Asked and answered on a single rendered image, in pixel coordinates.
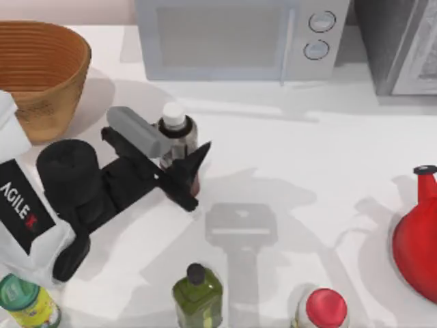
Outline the dark bottle with white cap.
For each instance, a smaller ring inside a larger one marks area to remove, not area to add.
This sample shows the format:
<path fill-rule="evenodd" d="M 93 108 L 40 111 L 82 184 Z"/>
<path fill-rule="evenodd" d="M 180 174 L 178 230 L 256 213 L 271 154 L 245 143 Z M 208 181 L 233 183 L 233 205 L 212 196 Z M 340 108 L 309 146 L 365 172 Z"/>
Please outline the dark bottle with white cap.
<path fill-rule="evenodd" d="M 172 141 L 171 150 L 160 158 L 160 168 L 171 175 L 174 160 L 183 159 L 198 149 L 197 125 L 192 117 L 186 115 L 182 105 L 167 102 L 157 128 Z"/>

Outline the brown woven basket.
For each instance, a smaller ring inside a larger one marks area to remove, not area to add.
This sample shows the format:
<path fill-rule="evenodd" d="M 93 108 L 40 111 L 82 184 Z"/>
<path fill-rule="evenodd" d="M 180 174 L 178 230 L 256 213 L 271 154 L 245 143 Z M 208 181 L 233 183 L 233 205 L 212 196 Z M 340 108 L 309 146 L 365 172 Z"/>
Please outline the brown woven basket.
<path fill-rule="evenodd" d="M 32 144 L 61 137 L 81 99 L 91 47 L 77 32 L 34 20 L 0 20 L 0 90 Z"/>

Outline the microwave oven door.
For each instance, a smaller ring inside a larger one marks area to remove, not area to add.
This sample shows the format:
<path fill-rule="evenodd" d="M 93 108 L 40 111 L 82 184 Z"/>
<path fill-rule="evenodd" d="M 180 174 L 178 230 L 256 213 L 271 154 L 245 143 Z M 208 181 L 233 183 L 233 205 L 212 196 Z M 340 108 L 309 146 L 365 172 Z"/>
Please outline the microwave oven door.
<path fill-rule="evenodd" d="M 146 76 L 279 81 L 290 9 L 295 0 L 135 0 Z"/>

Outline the green bottle with black cap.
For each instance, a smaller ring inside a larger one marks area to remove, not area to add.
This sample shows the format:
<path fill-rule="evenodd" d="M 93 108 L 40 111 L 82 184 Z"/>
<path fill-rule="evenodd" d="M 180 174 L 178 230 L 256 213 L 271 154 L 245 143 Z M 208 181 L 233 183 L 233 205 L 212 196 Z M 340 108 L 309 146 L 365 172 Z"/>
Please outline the green bottle with black cap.
<path fill-rule="evenodd" d="M 223 285 L 214 272 L 198 263 L 172 288 L 179 328 L 219 328 L 223 321 Z"/>

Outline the yellow can with green lid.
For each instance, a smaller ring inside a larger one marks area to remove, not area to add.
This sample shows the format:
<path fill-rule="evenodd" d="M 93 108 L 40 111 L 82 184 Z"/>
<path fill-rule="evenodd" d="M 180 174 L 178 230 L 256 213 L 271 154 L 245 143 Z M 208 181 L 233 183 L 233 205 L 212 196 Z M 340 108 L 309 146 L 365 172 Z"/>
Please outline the yellow can with green lid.
<path fill-rule="evenodd" d="M 21 328 L 58 328 L 61 310 L 43 287 L 13 274 L 0 281 L 0 308 Z"/>

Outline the pale microwave oven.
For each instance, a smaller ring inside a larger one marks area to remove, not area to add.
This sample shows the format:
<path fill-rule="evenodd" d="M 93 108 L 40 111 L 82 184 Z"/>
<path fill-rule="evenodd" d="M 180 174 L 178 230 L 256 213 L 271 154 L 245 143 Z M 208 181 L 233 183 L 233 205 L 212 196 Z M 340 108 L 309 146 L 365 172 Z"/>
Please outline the pale microwave oven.
<path fill-rule="evenodd" d="M 331 76 L 339 43 L 346 23 L 350 0 L 295 0 L 297 9 L 294 17 L 292 47 L 288 57 L 287 77 L 289 81 L 320 81 Z M 337 17 L 335 26 L 326 33 L 315 33 L 309 28 L 309 18 L 316 12 L 331 11 Z M 306 43 L 324 40 L 330 45 L 329 54 L 319 61 L 308 60 L 303 54 Z"/>

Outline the round microwave knob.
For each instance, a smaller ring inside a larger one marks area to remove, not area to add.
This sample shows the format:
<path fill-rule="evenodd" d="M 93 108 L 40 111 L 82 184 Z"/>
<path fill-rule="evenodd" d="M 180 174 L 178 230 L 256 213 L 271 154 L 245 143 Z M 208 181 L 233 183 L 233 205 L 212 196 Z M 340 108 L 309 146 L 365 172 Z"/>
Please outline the round microwave knob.
<path fill-rule="evenodd" d="M 309 18 L 309 28 L 315 33 L 326 33 L 336 24 L 337 17 L 331 11 L 316 12 Z"/>
<path fill-rule="evenodd" d="M 329 43 L 321 39 L 308 42 L 303 48 L 304 56 L 311 61 L 319 61 L 324 59 L 329 52 Z"/>

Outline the bottle with red cap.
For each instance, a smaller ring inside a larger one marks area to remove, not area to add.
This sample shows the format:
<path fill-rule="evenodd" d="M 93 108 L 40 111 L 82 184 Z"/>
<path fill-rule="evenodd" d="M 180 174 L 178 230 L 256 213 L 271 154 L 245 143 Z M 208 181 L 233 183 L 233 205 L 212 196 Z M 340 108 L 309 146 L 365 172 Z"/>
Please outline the bottle with red cap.
<path fill-rule="evenodd" d="M 330 288 L 309 289 L 298 302 L 290 328 L 350 328 L 346 300 Z"/>

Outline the grey cabinet with dark inside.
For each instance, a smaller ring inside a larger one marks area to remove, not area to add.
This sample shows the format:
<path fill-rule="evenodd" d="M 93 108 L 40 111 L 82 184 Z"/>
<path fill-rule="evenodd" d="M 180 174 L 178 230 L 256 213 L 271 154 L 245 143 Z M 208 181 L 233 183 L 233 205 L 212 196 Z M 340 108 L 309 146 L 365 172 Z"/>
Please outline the grey cabinet with dark inside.
<path fill-rule="evenodd" d="M 354 0 L 379 96 L 437 96 L 437 0 Z"/>

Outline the red watering can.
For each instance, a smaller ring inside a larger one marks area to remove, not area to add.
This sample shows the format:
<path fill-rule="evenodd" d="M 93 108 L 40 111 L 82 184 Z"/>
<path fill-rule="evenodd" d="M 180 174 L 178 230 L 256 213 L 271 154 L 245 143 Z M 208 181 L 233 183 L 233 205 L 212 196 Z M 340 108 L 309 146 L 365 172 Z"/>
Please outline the red watering can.
<path fill-rule="evenodd" d="M 437 174 L 436 165 L 413 169 L 417 175 L 417 204 L 393 231 L 395 265 L 421 296 L 437 304 Z"/>

